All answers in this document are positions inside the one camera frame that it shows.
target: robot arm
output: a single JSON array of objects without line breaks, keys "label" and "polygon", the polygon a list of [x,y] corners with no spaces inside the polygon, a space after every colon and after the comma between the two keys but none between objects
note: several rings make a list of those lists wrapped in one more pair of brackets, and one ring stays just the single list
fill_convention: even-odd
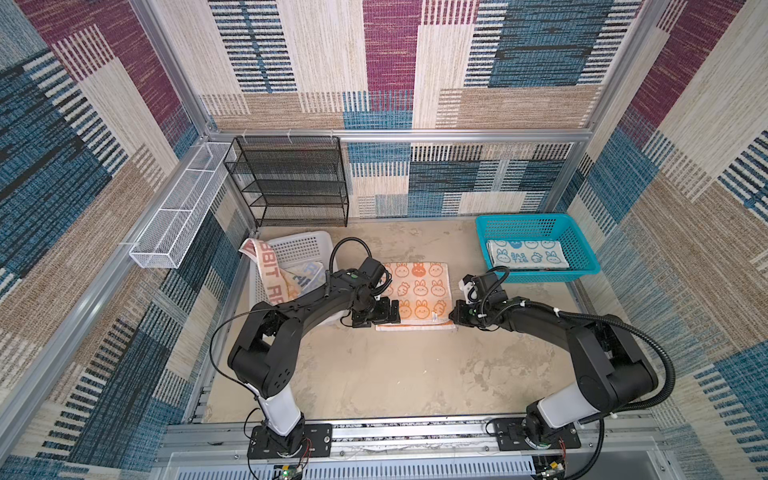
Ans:
[{"label": "robot arm", "polygon": [[[301,339],[333,314],[348,310],[354,327],[400,323],[398,301],[376,297],[386,273],[367,257],[359,269],[326,275],[326,284],[296,300],[272,306],[257,303],[246,318],[227,358],[227,365],[255,395],[266,419],[265,449],[292,455],[304,437],[304,418],[293,400],[289,381],[296,371]],[[274,337],[272,343],[267,337]]]},{"label": "robot arm", "polygon": [[475,302],[458,300],[450,319],[460,326],[527,333],[559,346],[571,354],[576,376],[573,384],[527,407],[530,446],[546,449],[566,425],[601,419],[656,389],[656,372],[620,319],[606,316],[598,322],[522,297],[509,299],[497,280],[493,272],[466,276],[462,289],[472,288]]},{"label": "robot arm", "polygon": [[[359,269],[326,275],[325,286],[297,300],[276,306],[262,302],[252,308],[227,365],[254,393],[263,410],[266,422],[260,435],[266,439],[258,447],[263,452],[290,456],[298,452],[304,439],[304,418],[289,386],[303,335],[344,310],[353,315],[354,327],[400,322],[397,301],[377,299],[389,284],[378,286],[385,273],[380,262],[367,257]],[[571,354],[576,382],[526,409],[525,440],[532,448],[548,448],[572,422],[602,419],[622,408],[633,408],[627,405],[657,387],[654,369],[627,331],[631,327],[618,318],[595,317],[600,319],[595,321],[561,315],[557,309],[521,297],[510,300],[493,272],[468,275],[462,282],[472,285],[476,301],[457,300],[449,315],[457,325],[527,333]],[[269,336],[274,336],[271,344],[265,341]],[[667,372],[670,385],[662,389],[666,396],[674,386],[674,370],[671,373]]]}]

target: beige floor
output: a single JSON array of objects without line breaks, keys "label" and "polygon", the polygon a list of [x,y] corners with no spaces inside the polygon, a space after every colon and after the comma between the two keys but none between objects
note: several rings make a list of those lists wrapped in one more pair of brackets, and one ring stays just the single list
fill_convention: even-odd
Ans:
[{"label": "beige floor", "polygon": [[[261,238],[311,230],[317,229],[271,227]],[[459,279],[486,270],[472,220],[352,223],[325,230],[334,242],[362,238],[382,262],[448,263],[454,300],[462,298]],[[346,244],[337,255],[339,268],[359,266],[364,256],[362,247]],[[510,296],[576,310],[564,283],[506,283],[505,290]],[[250,308],[247,298],[243,292],[238,313]],[[244,319],[233,321],[220,361],[229,374],[226,353]],[[519,333],[470,328],[392,333],[336,324],[317,327],[304,337],[290,384],[308,419],[339,419],[522,412],[573,380],[565,351]],[[254,406],[242,386],[218,376],[205,421],[239,422]],[[259,419],[259,413],[252,418]]]}]

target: blue bunny towel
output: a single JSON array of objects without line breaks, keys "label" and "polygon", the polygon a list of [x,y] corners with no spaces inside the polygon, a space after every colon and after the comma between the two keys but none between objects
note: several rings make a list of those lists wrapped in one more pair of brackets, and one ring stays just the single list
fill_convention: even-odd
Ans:
[{"label": "blue bunny towel", "polygon": [[512,270],[566,270],[568,261],[560,242],[550,240],[488,240],[485,245],[493,266]]}]

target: metal base plate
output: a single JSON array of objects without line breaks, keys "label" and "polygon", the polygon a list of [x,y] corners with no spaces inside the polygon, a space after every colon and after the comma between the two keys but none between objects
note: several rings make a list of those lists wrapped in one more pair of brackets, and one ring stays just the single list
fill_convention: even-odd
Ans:
[{"label": "metal base plate", "polygon": [[[333,425],[330,423],[310,423],[304,427],[304,437],[312,442],[312,458],[330,457]],[[282,457],[277,452],[277,445],[266,434],[266,429],[260,425],[253,428],[252,442],[248,444],[248,458],[251,460],[267,460],[272,458],[301,458],[306,451],[306,442],[290,457]]]},{"label": "metal base plate", "polygon": [[[523,420],[522,417],[494,419],[492,425],[493,431],[496,432],[496,442],[498,443],[499,450],[502,452],[535,450],[525,441]],[[574,429],[574,425],[571,423],[560,433],[560,438],[563,439],[566,449],[580,449],[581,440],[579,440],[577,433],[571,433],[572,429]],[[552,448],[557,449],[559,446],[555,444]]]}]

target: red wire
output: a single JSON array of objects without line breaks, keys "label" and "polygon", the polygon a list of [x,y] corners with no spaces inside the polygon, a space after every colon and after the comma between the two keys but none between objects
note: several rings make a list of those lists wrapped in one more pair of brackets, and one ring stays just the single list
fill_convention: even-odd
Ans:
[{"label": "red wire", "polygon": [[565,470],[565,442],[560,439],[560,448],[563,449],[563,470]]},{"label": "red wire", "polygon": [[304,457],[306,457],[306,463],[304,464],[304,467],[310,464],[310,457],[312,456],[312,440],[309,438],[306,439],[306,450],[304,450],[304,455],[301,455],[301,459],[299,460],[299,466],[301,466],[301,462],[303,462]]}]

